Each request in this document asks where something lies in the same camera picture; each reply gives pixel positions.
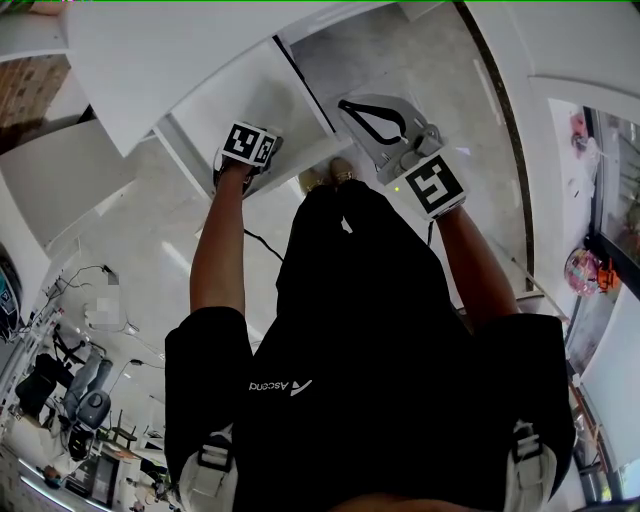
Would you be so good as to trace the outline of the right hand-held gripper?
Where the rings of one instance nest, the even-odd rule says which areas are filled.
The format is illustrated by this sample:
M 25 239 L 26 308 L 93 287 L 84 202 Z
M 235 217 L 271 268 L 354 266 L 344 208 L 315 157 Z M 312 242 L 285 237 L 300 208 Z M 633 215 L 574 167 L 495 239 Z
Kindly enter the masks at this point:
M 351 135 L 382 167 L 378 179 L 385 190 L 419 216 L 436 220 L 465 201 L 468 187 L 461 155 L 444 143 L 435 125 L 426 126 L 426 118 L 412 103 L 368 94 L 341 99 L 337 107 Z M 401 144 L 415 131 L 409 144 Z

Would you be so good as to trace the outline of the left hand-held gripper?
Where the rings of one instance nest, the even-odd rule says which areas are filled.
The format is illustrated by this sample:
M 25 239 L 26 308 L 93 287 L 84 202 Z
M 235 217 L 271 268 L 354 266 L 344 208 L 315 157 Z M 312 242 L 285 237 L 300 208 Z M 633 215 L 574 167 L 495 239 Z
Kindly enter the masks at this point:
M 267 171 L 273 156 L 280 150 L 283 139 L 263 128 L 234 121 L 219 150 L 222 171 L 229 163 L 241 162 L 252 168 L 251 175 Z

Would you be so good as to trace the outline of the person's left forearm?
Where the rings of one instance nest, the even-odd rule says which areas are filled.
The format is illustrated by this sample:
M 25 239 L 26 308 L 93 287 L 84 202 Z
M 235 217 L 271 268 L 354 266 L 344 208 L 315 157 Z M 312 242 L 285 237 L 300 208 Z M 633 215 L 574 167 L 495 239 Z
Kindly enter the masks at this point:
M 245 311 L 243 188 L 251 167 L 232 161 L 217 182 L 194 255 L 190 310 L 228 307 Z

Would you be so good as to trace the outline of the person's right forearm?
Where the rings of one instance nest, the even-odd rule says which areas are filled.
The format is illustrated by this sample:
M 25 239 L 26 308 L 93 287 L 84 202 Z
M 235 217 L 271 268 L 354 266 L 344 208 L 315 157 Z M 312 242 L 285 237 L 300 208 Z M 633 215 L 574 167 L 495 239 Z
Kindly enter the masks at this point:
M 462 206 L 436 220 L 449 267 L 474 331 L 518 313 L 516 297 L 500 263 Z

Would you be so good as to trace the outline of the person's right tan shoe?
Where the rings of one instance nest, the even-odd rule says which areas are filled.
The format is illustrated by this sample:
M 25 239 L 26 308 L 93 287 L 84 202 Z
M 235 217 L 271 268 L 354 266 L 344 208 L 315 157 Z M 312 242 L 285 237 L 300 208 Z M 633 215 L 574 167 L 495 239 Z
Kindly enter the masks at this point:
M 343 157 L 335 157 L 331 160 L 329 174 L 335 186 L 356 178 L 353 165 Z

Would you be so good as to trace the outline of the person's tan shoe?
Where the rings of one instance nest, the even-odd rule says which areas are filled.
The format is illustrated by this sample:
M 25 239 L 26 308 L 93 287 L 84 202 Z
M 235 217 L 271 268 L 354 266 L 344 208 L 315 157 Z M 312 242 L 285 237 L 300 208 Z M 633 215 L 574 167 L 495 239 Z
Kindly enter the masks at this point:
M 356 178 L 353 165 L 343 157 L 335 157 L 331 160 L 329 174 L 335 186 Z
M 314 168 L 309 168 L 298 175 L 298 183 L 304 196 L 319 186 L 327 184 L 326 177 Z

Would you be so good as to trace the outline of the person's left tan shoe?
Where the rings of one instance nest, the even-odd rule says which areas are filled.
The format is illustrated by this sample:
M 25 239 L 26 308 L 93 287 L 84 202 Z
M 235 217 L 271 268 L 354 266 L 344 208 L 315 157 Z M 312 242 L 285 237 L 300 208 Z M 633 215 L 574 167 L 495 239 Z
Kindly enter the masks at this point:
M 319 186 L 327 184 L 326 177 L 314 168 L 309 168 L 298 175 L 298 183 L 304 196 Z

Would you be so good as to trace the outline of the white desk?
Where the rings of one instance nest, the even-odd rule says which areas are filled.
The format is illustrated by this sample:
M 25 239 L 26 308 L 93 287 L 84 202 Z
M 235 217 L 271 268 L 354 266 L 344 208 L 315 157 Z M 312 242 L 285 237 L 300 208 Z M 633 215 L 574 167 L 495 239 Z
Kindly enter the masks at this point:
M 121 155 L 217 70 L 274 35 L 296 42 L 395 0 L 72 2 L 67 58 Z

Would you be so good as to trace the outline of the person's black shirt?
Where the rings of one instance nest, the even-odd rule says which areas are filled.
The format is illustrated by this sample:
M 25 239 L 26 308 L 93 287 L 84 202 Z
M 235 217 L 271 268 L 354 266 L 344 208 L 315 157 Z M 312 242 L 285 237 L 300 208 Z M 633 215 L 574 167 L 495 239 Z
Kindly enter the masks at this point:
M 561 322 L 517 313 L 479 331 L 439 259 L 357 180 L 308 193 L 257 349 L 228 307 L 166 339 L 165 454 L 181 494 L 228 431 L 233 512 L 329 512 L 367 495 L 488 512 L 542 506 L 575 429 Z

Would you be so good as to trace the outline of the glass display cabinet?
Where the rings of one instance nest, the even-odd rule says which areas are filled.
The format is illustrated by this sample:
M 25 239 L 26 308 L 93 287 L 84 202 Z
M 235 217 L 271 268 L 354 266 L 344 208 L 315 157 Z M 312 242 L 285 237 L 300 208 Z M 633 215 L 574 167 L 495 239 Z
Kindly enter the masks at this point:
M 640 293 L 640 124 L 590 107 L 584 114 L 596 164 L 591 248 Z

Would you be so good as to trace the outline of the pink toy bag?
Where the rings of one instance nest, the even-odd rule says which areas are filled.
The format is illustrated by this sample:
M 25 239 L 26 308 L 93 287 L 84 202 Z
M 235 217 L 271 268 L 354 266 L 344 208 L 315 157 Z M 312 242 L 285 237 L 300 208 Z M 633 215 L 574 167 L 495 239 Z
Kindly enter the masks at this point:
M 581 297 L 594 295 L 599 290 L 598 271 L 601 260 L 585 248 L 576 248 L 568 257 L 564 277 L 569 287 Z

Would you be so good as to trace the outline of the orange toy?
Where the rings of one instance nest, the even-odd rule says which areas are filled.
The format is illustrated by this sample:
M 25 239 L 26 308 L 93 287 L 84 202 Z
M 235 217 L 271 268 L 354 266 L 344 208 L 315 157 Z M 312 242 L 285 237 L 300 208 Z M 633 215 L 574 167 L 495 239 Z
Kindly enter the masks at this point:
M 602 293 L 609 293 L 619 287 L 620 279 L 611 258 L 600 263 L 597 270 L 597 284 Z

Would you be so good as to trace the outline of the round blue patterned disc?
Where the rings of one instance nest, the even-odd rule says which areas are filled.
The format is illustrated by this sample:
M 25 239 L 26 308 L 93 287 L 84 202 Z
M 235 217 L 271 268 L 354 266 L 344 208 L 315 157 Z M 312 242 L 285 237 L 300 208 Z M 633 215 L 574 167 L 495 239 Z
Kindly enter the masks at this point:
M 0 243 L 0 340 L 10 343 L 21 322 L 22 285 L 6 248 Z

